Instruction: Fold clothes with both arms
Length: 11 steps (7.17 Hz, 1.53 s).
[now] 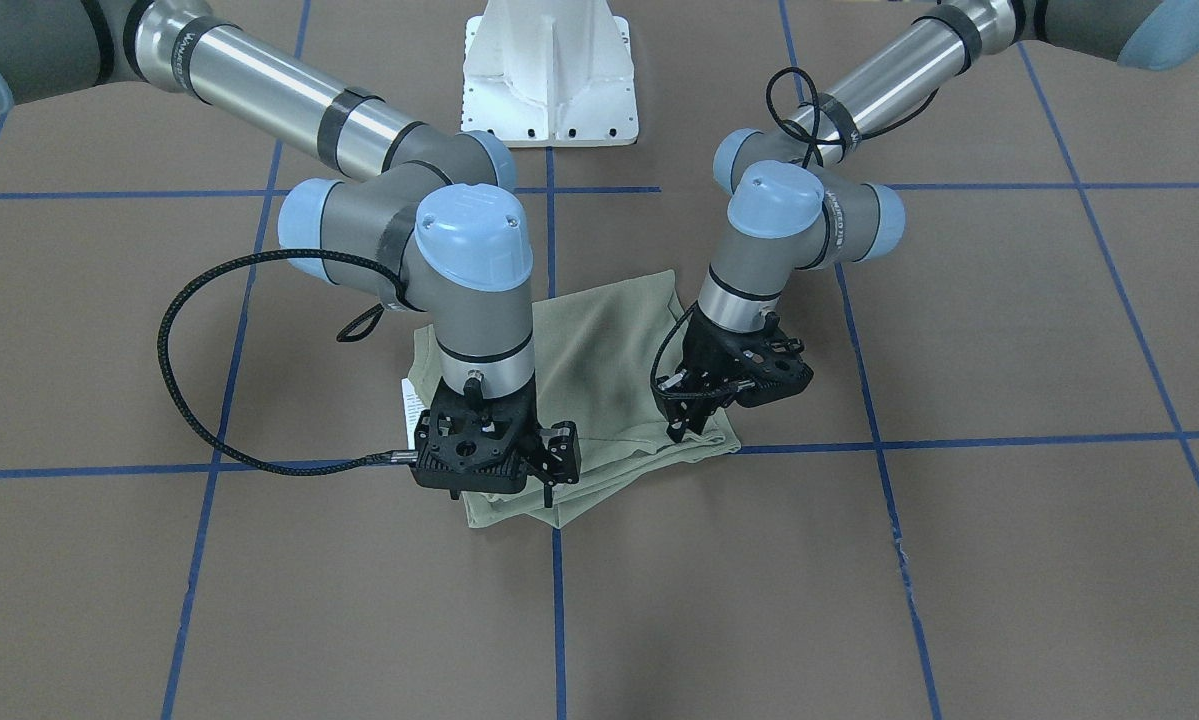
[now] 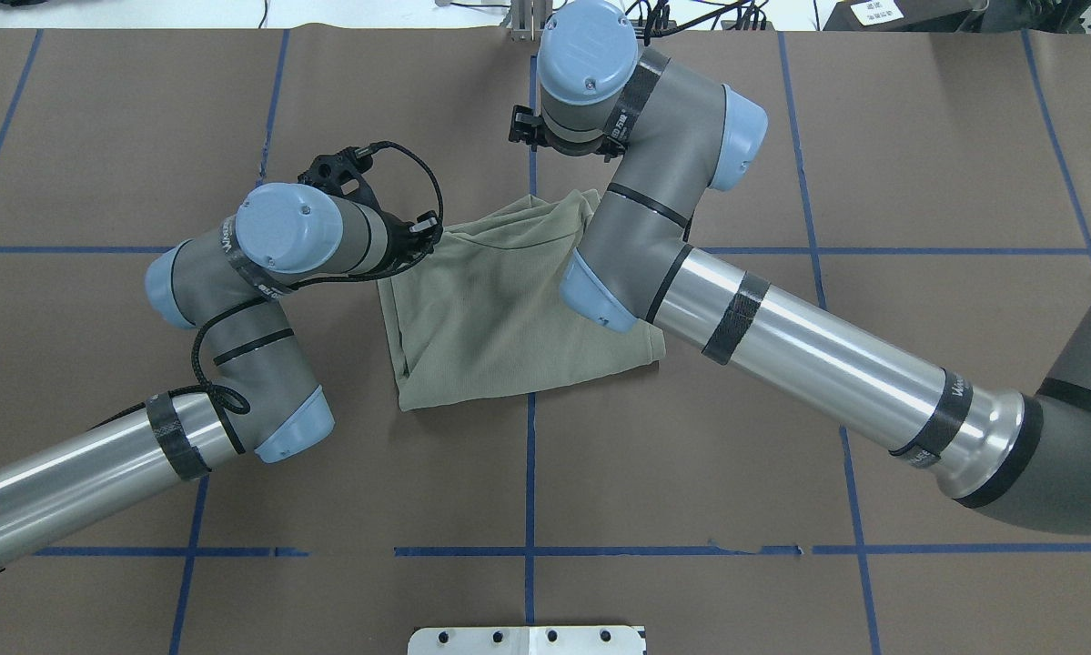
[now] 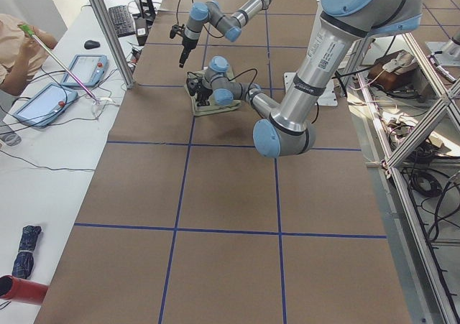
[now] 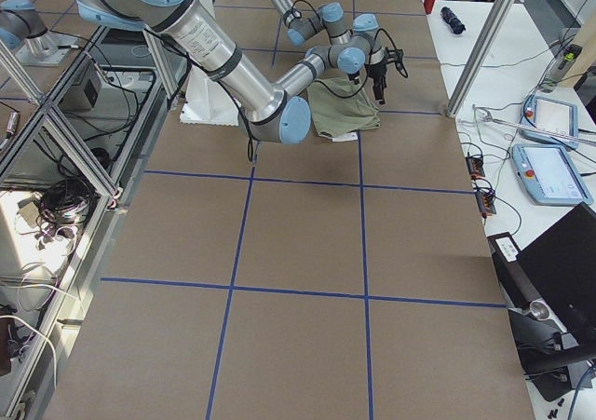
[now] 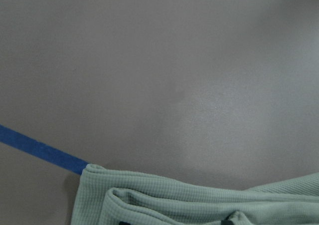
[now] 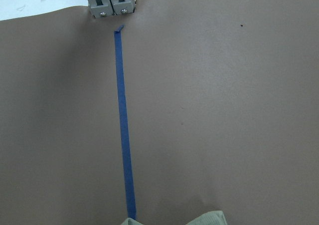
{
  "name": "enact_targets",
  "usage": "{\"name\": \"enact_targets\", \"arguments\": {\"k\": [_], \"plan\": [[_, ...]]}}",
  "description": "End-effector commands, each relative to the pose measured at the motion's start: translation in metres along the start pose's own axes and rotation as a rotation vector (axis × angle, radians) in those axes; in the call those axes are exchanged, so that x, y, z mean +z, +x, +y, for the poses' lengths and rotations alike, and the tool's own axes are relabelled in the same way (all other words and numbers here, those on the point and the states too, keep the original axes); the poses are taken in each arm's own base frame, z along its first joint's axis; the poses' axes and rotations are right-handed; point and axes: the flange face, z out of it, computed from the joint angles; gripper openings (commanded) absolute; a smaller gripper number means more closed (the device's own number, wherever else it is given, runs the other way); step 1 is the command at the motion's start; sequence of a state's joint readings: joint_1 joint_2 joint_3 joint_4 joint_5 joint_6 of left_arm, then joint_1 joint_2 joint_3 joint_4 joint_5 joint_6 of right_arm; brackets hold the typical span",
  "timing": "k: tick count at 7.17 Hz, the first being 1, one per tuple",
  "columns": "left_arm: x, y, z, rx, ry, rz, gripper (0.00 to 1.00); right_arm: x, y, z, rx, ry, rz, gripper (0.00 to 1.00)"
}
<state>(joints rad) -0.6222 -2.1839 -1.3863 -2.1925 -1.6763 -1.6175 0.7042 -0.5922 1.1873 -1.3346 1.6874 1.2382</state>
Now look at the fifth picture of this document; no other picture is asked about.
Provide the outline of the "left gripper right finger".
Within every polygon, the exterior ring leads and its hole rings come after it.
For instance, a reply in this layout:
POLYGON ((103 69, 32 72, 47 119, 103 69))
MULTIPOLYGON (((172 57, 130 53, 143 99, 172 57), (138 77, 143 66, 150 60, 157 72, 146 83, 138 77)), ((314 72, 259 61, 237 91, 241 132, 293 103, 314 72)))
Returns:
POLYGON ((232 220, 226 219, 226 220, 222 220, 220 222, 221 225, 234 225, 234 222, 232 220))

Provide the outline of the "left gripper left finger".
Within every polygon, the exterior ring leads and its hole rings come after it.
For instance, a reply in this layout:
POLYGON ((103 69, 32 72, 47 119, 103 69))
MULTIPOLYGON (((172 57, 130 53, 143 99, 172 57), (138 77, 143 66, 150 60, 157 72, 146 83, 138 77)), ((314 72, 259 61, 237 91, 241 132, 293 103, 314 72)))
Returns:
POLYGON ((119 222, 119 225, 129 225, 129 223, 120 221, 120 222, 119 222))

